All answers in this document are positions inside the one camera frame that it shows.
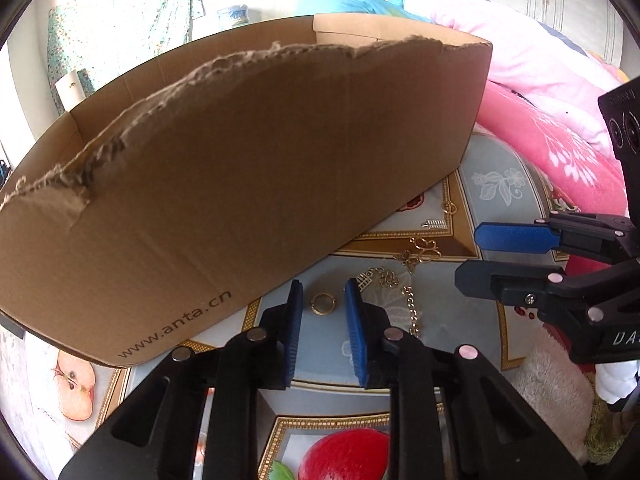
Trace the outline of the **small silver hair clip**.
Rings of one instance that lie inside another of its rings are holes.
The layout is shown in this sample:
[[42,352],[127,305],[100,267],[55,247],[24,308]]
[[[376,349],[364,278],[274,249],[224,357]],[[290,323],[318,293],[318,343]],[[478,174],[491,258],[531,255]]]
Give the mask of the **small silver hair clip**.
[[426,219],[421,223],[421,228],[429,231],[448,230],[448,223],[445,219]]

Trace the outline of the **gold butterfly brooch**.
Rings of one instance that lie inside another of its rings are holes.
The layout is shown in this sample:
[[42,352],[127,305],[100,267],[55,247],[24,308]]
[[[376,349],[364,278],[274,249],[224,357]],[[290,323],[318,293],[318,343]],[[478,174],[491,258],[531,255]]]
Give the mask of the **gold butterfly brooch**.
[[439,250],[436,240],[432,238],[410,237],[409,243],[411,247],[394,255],[393,259],[402,264],[410,274],[416,272],[416,268],[420,264],[442,258],[442,252]]

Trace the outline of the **white gloved hand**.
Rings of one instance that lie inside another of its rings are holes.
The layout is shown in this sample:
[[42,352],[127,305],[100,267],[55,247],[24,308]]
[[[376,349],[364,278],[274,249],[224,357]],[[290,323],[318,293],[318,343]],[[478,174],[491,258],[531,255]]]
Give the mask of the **white gloved hand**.
[[637,387],[638,373],[638,361],[597,364],[594,383],[597,395],[607,404],[625,399]]

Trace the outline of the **white fluffy towel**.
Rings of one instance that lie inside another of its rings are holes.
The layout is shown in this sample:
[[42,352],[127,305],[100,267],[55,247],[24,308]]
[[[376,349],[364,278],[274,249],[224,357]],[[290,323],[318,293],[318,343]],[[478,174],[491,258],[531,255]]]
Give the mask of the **white fluffy towel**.
[[593,388],[548,330],[539,332],[511,384],[583,465],[588,460]]

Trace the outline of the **fruit pattern tablecloth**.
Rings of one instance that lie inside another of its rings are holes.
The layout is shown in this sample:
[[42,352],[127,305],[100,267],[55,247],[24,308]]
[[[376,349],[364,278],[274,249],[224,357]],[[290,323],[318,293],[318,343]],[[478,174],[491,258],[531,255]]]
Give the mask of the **fruit pattern tablecloth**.
[[[387,430],[388,391],[358,388],[352,367],[344,308],[348,278],[363,283],[362,299],[383,307],[390,322],[410,332],[409,288],[416,300],[416,324],[427,346],[454,351],[472,344],[512,380],[543,329],[537,310],[466,298],[454,286],[454,271],[468,259],[525,261],[564,266],[559,252],[517,255],[477,249],[470,241],[485,221],[529,223],[546,212],[573,208],[542,172],[506,142],[477,125],[456,172],[405,209],[373,229],[354,248],[326,257],[296,278],[304,285],[298,357],[292,388],[258,396],[260,478],[320,479],[325,466],[348,467],[346,446],[362,458],[382,457]],[[421,228],[426,219],[445,219],[448,230]],[[422,263],[410,274],[393,259],[411,247],[410,237],[436,240],[442,258]],[[142,382],[161,357],[134,368],[91,365],[96,376],[92,400],[62,388],[54,369],[58,349],[36,336],[1,327],[1,413],[35,461],[37,472],[57,479],[78,448],[107,415]]]

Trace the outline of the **pink floral blanket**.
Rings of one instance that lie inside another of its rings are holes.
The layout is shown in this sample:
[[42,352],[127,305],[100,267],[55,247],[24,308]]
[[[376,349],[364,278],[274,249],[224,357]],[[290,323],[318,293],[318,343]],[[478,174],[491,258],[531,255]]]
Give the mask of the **pink floral blanket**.
[[402,0],[408,12],[492,44],[488,78],[526,99],[580,137],[588,154],[613,170],[611,191],[592,211],[626,214],[620,162],[598,99],[620,81],[594,56],[579,52],[533,18],[488,0]]

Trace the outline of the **brown cardboard box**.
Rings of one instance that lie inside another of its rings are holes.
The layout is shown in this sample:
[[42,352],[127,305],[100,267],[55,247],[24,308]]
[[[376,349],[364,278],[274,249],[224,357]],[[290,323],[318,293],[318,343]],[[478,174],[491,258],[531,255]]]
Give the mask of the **brown cardboard box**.
[[50,125],[2,188],[2,313],[112,367],[204,332],[456,170],[491,53],[335,13],[141,64]]

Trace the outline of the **blue patterned quilt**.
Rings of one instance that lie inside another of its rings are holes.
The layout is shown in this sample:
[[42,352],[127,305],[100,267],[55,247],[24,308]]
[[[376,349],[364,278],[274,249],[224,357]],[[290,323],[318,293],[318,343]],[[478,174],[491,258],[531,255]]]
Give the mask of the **blue patterned quilt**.
[[297,11],[299,15],[358,13],[432,22],[427,16],[407,11],[404,0],[299,0]]

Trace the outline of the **water jug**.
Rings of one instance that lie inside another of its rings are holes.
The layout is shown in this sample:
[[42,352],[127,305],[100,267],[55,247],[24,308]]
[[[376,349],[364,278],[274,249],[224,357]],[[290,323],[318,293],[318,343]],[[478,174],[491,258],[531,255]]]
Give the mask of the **water jug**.
[[242,26],[250,22],[247,6],[230,6],[228,17],[232,27]]

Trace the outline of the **green floral curtain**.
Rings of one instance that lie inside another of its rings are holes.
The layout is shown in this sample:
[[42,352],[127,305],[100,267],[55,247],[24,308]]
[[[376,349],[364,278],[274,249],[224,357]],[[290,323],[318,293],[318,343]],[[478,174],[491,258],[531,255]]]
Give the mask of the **green floral curtain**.
[[150,58],[193,39],[203,0],[60,0],[48,11],[47,75],[56,84],[73,70],[86,96]]

